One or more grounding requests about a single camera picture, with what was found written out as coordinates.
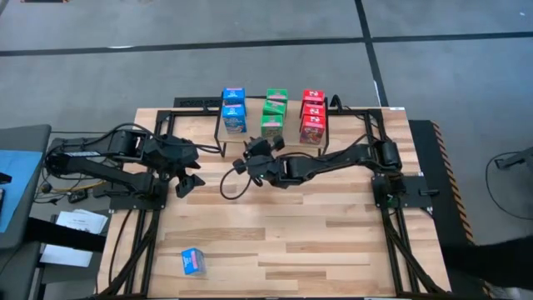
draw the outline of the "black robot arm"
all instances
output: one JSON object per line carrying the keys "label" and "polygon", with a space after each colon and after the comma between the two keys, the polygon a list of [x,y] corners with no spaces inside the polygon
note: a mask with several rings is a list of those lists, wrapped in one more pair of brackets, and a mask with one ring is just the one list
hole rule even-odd
{"label": "black robot arm", "polygon": [[301,152],[273,157],[274,150],[284,147],[283,138],[275,137],[274,145],[271,146],[267,140],[259,137],[246,145],[244,160],[236,160],[233,166],[237,173],[241,174],[247,170],[251,178],[266,180],[277,188],[300,185],[317,174],[351,166],[364,166],[377,173],[400,174],[401,160],[395,142],[375,141],[373,144],[359,144],[359,141],[361,139],[344,150],[319,157]]}
{"label": "black robot arm", "polygon": [[[55,177],[81,173],[124,186],[136,197],[156,197],[156,185],[179,178],[177,196],[185,197],[196,186],[205,183],[197,175],[187,175],[185,168],[200,168],[198,146],[185,138],[154,136],[142,130],[114,128],[96,138],[56,138],[45,158],[45,168]],[[106,158],[119,164],[138,163],[154,170],[129,173],[95,162],[89,158]]]}

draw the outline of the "blue box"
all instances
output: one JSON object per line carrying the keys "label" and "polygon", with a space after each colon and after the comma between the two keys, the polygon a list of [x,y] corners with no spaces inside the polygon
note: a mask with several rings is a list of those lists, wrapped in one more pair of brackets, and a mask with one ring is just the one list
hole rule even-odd
{"label": "blue box", "polygon": [[185,275],[200,275],[206,271],[203,252],[196,248],[182,251],[182,260]]}
{"label": "blue box", "polygon": [[222,91],[222,99],[224,100],[224,105],[241,104],[244,107],[244,114],[247,114],[244,87],[225,87],[224,91]]}
{"label": "blue box", "polygon": [[242,104],[224,105],[222,119],[227,133],[245,133],[247,131],[247,117]]}

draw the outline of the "box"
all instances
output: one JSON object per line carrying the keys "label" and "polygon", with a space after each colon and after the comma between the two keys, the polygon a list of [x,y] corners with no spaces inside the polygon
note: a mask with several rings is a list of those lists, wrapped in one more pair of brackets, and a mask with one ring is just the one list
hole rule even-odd
{"label": "box", "polygon": [[261,135],[264,138],[273,138],[283,135],[283,116],[272,115],[261,117]]}
{"label": "box", "polygon": [[185,275],[202,275],[206,271],[203,252],[196,248],[182,251],[182,261]]}
{"label": "box", "polygon": [[244,107],[244,114],[247,113],[245,103],[246,93],[244,87],[225,87],[222,91],[222,100],[224,105],[241,104]]}
{"label": "box", "polygon": [[318,117],[326,117],[326,108],[323,105],[316,105],[316,104],[309,104],[305,103],[303,105],[303,110],[301,112],[300,118],[302,116],[318,116]]}
{"label": "box", "polygon": [[287,100],[289,100],[289,93],[286,91],[286,89],[269,88],[266,90],[266,99],[286,104]]}
{"label": "box", "polygon": [[303,116],[300,126],[300,143],[320,144],[326,130],[326,119],[318,116]]}
{"label": "box", "polygon": [[324,91],[311,89],[303,90],[303,96],[301,97],[300,118],[303,115],[303,106],[305,104],[324,106]]}
{"label": "box", "polygon": [[286,104],[278,101],[265,100],[265,105],[263,105],[263,115],[282,115],[285,118]]}
{"label": "box", "polygon": [[226,125],[227,133],[245,133],[247,131],[247,118],[242,104],[222,106],[222,119]]}

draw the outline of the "red box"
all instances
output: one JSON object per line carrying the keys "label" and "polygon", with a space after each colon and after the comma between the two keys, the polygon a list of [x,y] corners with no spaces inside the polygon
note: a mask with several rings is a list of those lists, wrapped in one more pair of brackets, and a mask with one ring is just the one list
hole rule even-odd
{"label": "red box", "polygon": [[304,115],[300,126],[300,143],[318,145],[325,130],[325,117]]}
{"label": "red box", "polygon": [[320,90],[303,90],[303,97],[301,98],[300,118],[303,115],[303,106],[305,104],[322,105],[324,106],[324,91]]}
{"label": "red box", "polygon": [[316,104],[309,104],[305,103],[303,105],[303,110],[301,112],[302,116],[309,115],[309,116],[318,116],[318,117],[326,117],[326,108],[323,105],[316,105]]}

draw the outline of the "white paper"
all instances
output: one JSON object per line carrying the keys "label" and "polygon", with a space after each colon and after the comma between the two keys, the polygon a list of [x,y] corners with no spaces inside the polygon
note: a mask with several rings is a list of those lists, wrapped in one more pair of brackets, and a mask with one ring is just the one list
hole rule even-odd
{"label": "white paper", "polygon": [[[72,229],[99,234],[106,225],[107,217],[77,209],[75,212],[60,212],[56,224]],[[88,267],[92,252],[69,247],[47,245],[41,256],[41,263],[56,263],[76,267]]]}

